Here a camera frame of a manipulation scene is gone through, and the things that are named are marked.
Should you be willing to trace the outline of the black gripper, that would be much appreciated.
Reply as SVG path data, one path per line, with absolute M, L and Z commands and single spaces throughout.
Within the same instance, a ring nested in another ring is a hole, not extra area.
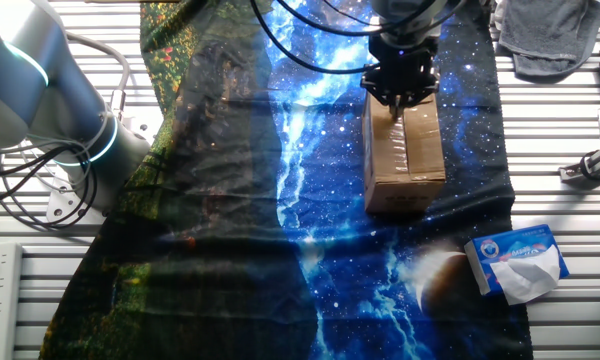
M 378 67 L 364 73 L 360 85 L 378 102 L 389 108 L 393 119 L 403 117 L 439 88 L 439 72 L 433 66 L 438 50 L 436 37 L 426 38 L 420 45 L 400 49 L 387 44 L 380 35 L 369 39 L 369 52 Z

